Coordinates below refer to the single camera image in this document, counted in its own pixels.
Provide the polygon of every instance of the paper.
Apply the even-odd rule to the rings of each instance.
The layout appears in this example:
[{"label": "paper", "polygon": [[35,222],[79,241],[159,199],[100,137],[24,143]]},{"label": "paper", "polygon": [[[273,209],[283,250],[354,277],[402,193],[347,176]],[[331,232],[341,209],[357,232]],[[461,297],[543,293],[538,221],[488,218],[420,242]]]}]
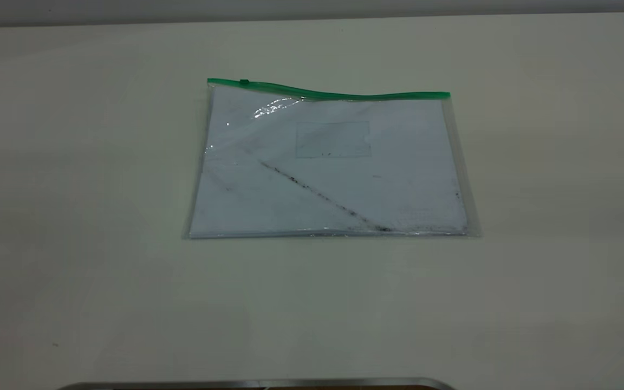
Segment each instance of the paper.
[{"label": "paper", "polygon": [[465,234],[442,104],[216,86],[190,237]]}]

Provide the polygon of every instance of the table surface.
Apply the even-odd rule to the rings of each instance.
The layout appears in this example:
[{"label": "table surface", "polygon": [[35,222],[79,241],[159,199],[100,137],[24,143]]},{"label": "table surface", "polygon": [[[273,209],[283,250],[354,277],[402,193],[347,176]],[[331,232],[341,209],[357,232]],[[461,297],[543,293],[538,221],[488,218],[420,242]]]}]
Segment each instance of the table surface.
[{"label": "table surface", "polygon": [[[184,239],[206,77],[453,94],[478,239]],[[0,388],[624,388],[624,14],[0,29]]]}]

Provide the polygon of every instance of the green zipper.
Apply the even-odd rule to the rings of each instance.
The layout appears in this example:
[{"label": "green zipper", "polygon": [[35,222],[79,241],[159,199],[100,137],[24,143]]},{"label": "green zipper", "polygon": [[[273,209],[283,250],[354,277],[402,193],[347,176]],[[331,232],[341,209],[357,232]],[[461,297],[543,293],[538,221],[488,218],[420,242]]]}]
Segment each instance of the green zipper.
[{"label": "green zipper", "polygon": [[270,94],[279,94],[284,96],[292,96],[302,99],[313,100],[423,100],[423,99],[449,99],[449,92],[404,92],[401,94],[384,94],[384,95],[348,95],[334,94],[329,92],[310,91],[309,89],[300,89],[295,87],[281,86],[280,84],[272,84],[270,82],[255,82],[249,80],[226,80],[226,79],[208,79],[212,84],[221,84],[222,86],[239,87],[244,89],[252,89],[253,91],[268,92]]}]

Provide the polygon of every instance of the plastic pouch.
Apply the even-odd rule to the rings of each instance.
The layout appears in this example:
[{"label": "plastic pouch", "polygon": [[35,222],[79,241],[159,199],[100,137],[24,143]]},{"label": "plastic pouch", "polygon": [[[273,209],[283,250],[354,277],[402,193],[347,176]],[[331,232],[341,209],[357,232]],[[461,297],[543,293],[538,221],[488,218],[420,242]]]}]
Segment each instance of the plastic pouch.
[{"label": "plastic pouch", "polygon": [[208,82],[189,237],[477,235],[448,92]]}]

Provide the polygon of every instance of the ink stain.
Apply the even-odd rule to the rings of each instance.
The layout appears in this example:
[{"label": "ink stain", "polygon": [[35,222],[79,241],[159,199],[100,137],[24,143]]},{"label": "ink stain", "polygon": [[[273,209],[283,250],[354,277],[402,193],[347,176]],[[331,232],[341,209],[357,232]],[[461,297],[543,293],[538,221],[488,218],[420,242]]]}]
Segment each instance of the ink stain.
[{"label": "ink stain", "polygon": [[363,217],[362,215],[359,215],[357,212],[350,210],[348,207],[345,207],[344,205],[341,205],[337,202],[334,202],[333,200],[329,199],[329,197],[327,197],[326,195],[324,195],[324,193],[321,193],[317,190],[313,190],[312,188],[310,188],[309,185],[304,184],[302,182],[300,182],[299,180],[297,180],[296,178],[292,177],[291,175],[288,175],[287,173],[283,173],[282,171],[279,170],[279,168],[276,168],[275,166],[270,166],[267,163],[260,161],[259,162],[263,167],[267,168],[268,170],[272,170],[275,171],[276,173],[278,173],[281,176],[284,176],[285,178],[288,178],[288,180],[292,181],[293,183],[299,185],[300,187],[304,188],[305,190],[314,193],[314,195],[317,195],[318,197],[326,200],[327,202],[331,203],[332,205],[336,206],[337,208],[340,208],[342,210],[344,210],[348,215],[350,215],[351,217],[357,218],[359,220],[361,220],[362,222],[364,222],[365,224],[369,225],[369,226],[374,226],[375,229],[379,228],[384,228],[386,230],[379,230],[379,231],[383,231],[383,232],[388,232],[391,231],[388,227],[383,227],[381,225],[376,225],[374,223],[371,222],[371,220],[367,219],[366,217]]}]

